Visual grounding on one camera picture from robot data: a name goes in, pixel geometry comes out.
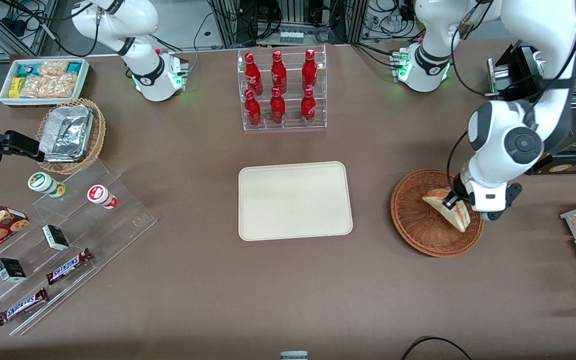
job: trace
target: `clear acrylic shelf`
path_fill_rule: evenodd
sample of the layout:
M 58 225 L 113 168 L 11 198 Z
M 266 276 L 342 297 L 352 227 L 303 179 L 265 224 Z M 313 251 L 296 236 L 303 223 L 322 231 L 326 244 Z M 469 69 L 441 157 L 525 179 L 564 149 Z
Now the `clear acrylic shelf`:
M 66 194 L 60 198 L 45 195 L 37 200 L 26 215 L 31 226 L 3 245 L 0 258 L 17 259 L 27 276 L 19 283 L 3 282 L 0 278 L 0 312 L 20 303 L 45 287 L 50 301 L 37 305 L 29 312 L 18 315 L 4 326 L 10 335 L 22 335 L 43 319 L 70 294 L 86 283 L 110 260 L 130 245 L 157 219 L 137 200 L 119 180 L 119 174 L 97 160 L 64 180 Z M 88 201 L 86 191 L 101 184 L 119 198 L 114 209 L 105 209 Z M 70 243 L 65 251 L 48 246 L 42 232 L 46 224 L 61 228 Z M 89 248 L 93 258 L 52 285 L 50 274 L 84 249 Z
M 308 131 L 323 130 L 328 125 L 327 112 L 327 59 L 326 47 L 320 46 L 296 46 L 282 47 L 281 58 L 286 65 L 286 74 L 288 80 L 288 91 L 283 94 L 286 104 L 286 119 L 283 125 L 277 125 L 272 120 L 272 111 L 270 109 L 270 99 L 272 98 L 271 89 L 273 87 L 270 69 L 273 66 L 272 53 L 275 48 L 245 48 L 237 52 L 237 78 L 239 88 L 239 102 L 241 104 L 242 125 L 245 131 L 252 132 L 281 132 L 281 131 Z M 313 125 L 302 125 L 302 98 L 304 90 L 302 89 L 302 66 L 306 59 L 306 50 L 315 51 L 315 63 L 317 64 L 317 84 L 314 90 L 314 99 L 317 103 L 315 107 L 315 120 Z M 252 127 L 246 116 L 244 107 L 244 92 L 248 88 L 246 83 L 246 62 L 243 57 L 246 53 L 253 53 L 254 62 L 261 71 L 261 83 L 263 85 L 263 94 L 257 96 L 256 100 L 261 107 L 261 126 Z

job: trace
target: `sandwich slice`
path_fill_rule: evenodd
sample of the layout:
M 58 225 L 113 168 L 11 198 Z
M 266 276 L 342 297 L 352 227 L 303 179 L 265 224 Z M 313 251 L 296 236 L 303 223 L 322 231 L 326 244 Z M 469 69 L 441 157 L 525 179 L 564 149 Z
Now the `sandwich slice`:
M 464 201 L 457 201 L 451 210 L 444 206 L 443 202 L 446 196 L 450 193 L 447 187 L 444 189 L 432 189 L 427 194 L 422 196 L 423 201 L 430 204 L 435 210 L 441 214 L 449 223 L 452 224 L 457 230 L 462 233 L 466 232 L 466 228 L 471 223 L 471 215 L 468 214 L 468 207 Z

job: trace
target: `wicker basket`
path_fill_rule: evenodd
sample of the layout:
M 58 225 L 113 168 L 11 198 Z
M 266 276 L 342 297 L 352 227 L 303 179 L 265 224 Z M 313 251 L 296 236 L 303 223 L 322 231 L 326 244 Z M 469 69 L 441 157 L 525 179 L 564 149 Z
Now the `wicker basket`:
M 104 114 L 101 113 L 99 107 L 97 107 L 94 102 L 86 98 L 78 98 L 74 101 L 64 102 L 63 104 L 57 105 L 57 107 L 74 107 L 75 105 L 86 105 L 94 111 L 93 128 L 90 131 L 87 155 L 80 162 L 39 162 L 39 166 L 45 171 L 71 175 L 75 173 L 75 171 L 92 164 L 93 161 L 99 157 L 99 153 L 101 153 L 101 148 L 104 146 L 104 136 L 106 136 L 106 120 L 104 119 Z M 46 120 L 48 120 L 50 111 L 43 117 L 43 121 L 41 121 L 41 125 L 39 125 L 39 131 L 37 131 L 37 135 L 35 136 L 37 141 L 39 141 L 44 134 L 44 126 L 46 126 Z
M 390 214 L 399 234 L 413 248 L 437 258 L 466 253 L 477 244 L 484 226 L 482 217 L 469 203 L 470 225 L 466 232 L 460 232 L 423 201 L 422 196 L 430 190 L 447 186 L 445 171 L 423 169 L 402 178 L 390 199 Z

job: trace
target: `table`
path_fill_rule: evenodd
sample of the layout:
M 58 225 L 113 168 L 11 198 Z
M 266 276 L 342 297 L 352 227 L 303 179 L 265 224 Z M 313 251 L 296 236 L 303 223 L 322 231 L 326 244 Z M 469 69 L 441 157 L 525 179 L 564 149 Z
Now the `table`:
M 485 89 L 485 60 L 510 42 L 461 43 L 467 84 Z M 479 359 L 576 359 L 576 248 L 558 217 L 576 208 L 576 175 L 523 176 L 471 251 L 427 257 L 395 230 L 391 193 L 407 173 L 445 167 L 483 100 L 452 72 L 416 93 L 350 46 L 327 51 L 328 128 L 290 134 L 242 130 L 236 51 L 200 53 L 187 91 L 162 103 L 135 91 L 119 57 L 90 57 L 101 157 L 160 221 L 26 335 L 0 328 L 0 359 L 395 359 L 424 335 Z M 0 132 L 32 135 L 45 112 L 2 106 Z M 454 170 L 472 153 L 460 146 Z M 349 235 L 239 239 L 242 168 L 327 161 L 347 169 Z M 37 199 L 26 180 L 38 169 L 5 157 L 0 205 Z

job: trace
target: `red cap bottle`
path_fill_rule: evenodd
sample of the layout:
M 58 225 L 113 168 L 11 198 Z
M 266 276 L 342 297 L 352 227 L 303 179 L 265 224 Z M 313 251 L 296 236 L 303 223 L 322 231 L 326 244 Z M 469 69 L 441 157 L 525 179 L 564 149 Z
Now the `red cap bottle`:
M 246 97 L 244 108 L 246 109 L 248 122 L 253 128 L 258 128 L 261 126 L 261 108 L 259 107 L 259 103 L 251 89 L 246 89 L 244 96 Z
M 251 52 L 244 55 L 246 60 L 246 82 L 248 87 L 254 91 L 254 94 L 261 96 L 264 93 L 264 86 L 261 84 L 261 71 L 255 63 L 255 57 Z
M 272 121 L 277 125 L 283 125 L 286 121 L 286 101 L 284 101 L 278 86 L 272 88 L 270 109 L 272 109 Z
M 317 85 L 317 64 L 315 63 L 315 50 L 306 50 L 306 61 L 301 68 L 301 87 L 304 91 L 307 88 L 314 88 Z
M 315 122 L 315 107 L 317 102 L 313 98 L 313 88 L 307 88 L 303 91 L 301 100 L 301 123 L 304 126 L 311 126 Z
M 282 94 L 288 91 L 288 76 L 286 75 L 286 65 L 282 60 L 282 52 L 279 50 L 272 52 L 272 86 L 278 87 Z

